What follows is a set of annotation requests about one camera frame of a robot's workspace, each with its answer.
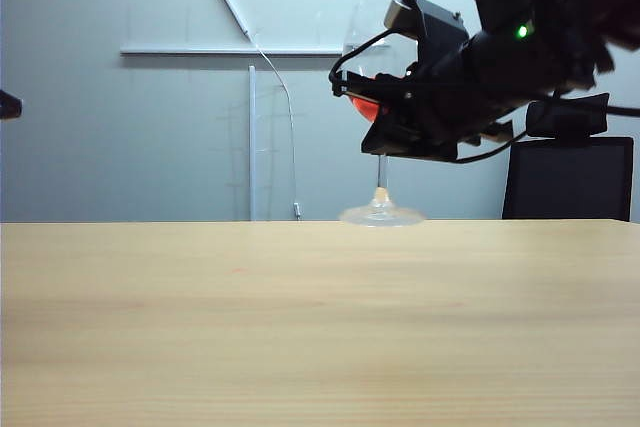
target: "glass base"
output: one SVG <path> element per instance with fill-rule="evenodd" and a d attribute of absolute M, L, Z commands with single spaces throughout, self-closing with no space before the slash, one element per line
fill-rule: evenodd
<path fill-rule="evenodd" d="M 340 220 L 369 227 L 401 227 L 422 222 L 425 217 L 418 211 L 396 207 L 387 189 L 378 187 L 368 205 L 345 210 Z"/>

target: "glass stem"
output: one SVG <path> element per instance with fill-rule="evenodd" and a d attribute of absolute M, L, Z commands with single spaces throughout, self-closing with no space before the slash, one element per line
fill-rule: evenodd
<path fill-rule="evenodd" d="M 378 156 L 378 187 L 387 188 L 387 167 L 389 166 L 389 157 L 382 154 Z"/>

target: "wine glass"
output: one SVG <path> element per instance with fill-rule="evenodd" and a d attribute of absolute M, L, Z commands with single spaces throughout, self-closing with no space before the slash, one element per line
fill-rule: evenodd
<path fill-rule="evenodd" d="M 347 54 L 367 40 L 382 32 L 383 20 L 390 0 L 362 0 L 355 7 L 343 46 Z M 386 37 L 360 55 L 343 65 L 343 72 L 351 70 L 362 76 L 375 77 L 377 73 L 402 77 L 406 68 L 416 58 L 416 42 L 393 35 Z M 360 114 L 373 122 L 378 114 L 379 105 L 368 100 L 349 97 Z M 352 224 L 378 226 L 412 225 L 424 220 L 424 216 L 415 210 L 397 207 L 389 197 L 387 169 L 389 158 L 378 156 L 378 182 L 373 198 L 367 205 L 347 209 L 340 214 L 340 220 Z"/>

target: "chair backrest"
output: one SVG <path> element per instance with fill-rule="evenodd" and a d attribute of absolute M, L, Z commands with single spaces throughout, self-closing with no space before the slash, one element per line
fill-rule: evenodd
<path fill-rule="evenodd" d="M 632 176 L 630 137 L 518 142 L 502 218 L 628 221 Z"/>

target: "red liquid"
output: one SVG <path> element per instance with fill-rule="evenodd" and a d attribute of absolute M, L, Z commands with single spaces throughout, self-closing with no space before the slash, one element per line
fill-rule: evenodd
<path fill-rule="evenodd" d="M 353 103 L 355 108 L 362 114 L 365 119 L 367 119 L 369 122 L 373 122 L 374 120 L 376 120 L 378 109 L 380 108 L 377 103 L 359 99 L 356 97 L 349 97 L 349 99 L 351 99 L 351 102 Z"/>

